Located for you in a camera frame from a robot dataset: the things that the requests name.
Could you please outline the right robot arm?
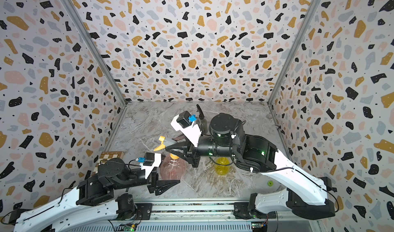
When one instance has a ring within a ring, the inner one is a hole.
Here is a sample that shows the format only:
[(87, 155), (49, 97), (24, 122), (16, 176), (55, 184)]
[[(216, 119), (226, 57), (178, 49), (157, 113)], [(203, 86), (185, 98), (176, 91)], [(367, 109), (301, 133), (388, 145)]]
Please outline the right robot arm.
[(237, 168), (268, 176), (285, 186), (276, 193), (251, 194), (247, 214), (241, 216), (243, 219), (275, 211), (291, 211), (308, 220), (335, 216), (335, 201), (329, 199), (330, 178), (307, 173), (266, 138), (246, 134), (243, 125), (240, 119), (220, 113), (211, 119), (209, 134), (204, 135), (199, 120), (184, 111), (172, 119), (171, 126), (186, 139), (165, 149), (194, 168), (199, 166), (202, 157), (231, 158)]

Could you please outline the orange grey spray nozzle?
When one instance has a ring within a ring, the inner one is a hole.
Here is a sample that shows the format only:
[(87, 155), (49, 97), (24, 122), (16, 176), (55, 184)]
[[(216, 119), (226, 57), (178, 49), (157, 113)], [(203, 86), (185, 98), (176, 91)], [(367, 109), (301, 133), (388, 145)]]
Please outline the orange grey spray nozzle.
[[(153, 151), (157, 152), (157, 151), (161, 151), (161, 150), (165, 150), (167, 147), (174, 145), (175, 143), (177, 143), (177, 141), (170, 139), (170, 138), (166, 138), (164, 136), (160, 136), (159, 137), (159, 141), (161, 142), (161, 144), (156, 147)], [(173, 159), (178, 159), (179, 157), (177, 155), (174, 154), (169, 154), (167, 155), (169, 158), (173, 158)], [(161, 159), (164, 160), (167, 156), (161, 156)]]

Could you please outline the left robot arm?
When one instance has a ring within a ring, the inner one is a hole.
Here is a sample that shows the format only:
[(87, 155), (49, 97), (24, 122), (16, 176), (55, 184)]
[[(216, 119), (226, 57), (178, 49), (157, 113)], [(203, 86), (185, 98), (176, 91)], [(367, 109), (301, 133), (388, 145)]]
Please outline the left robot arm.
[(115, 196), (115, 190), (146, 186), (156, 196), (180, 183), (179, 180), (160, 180), (158, 167), (162, 155), (145, 157), (133, 169), (120, 158), (98, 166), (92, 177), (83, 180), (68, 193), (36, 209), (15, 209), (9, 213), (8, 224), (16, 232), (62, 232), (100, 220), (148, 220), (150, 205), (137, 207), (133, 196)]

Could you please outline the black spray nozzle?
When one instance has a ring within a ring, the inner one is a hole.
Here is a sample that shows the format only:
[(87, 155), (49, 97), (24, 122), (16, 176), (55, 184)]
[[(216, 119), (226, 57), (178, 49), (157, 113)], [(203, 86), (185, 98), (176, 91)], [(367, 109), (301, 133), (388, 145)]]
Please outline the black spray nozzle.
[(204, 113), (203, 113), (203, 111), (202, 111), (200, 105), (197, 104), (196, 107), (197, 107), (197, 112), (199, 113), (199, 119), (200, 119), (200, 120), (205, 119)]

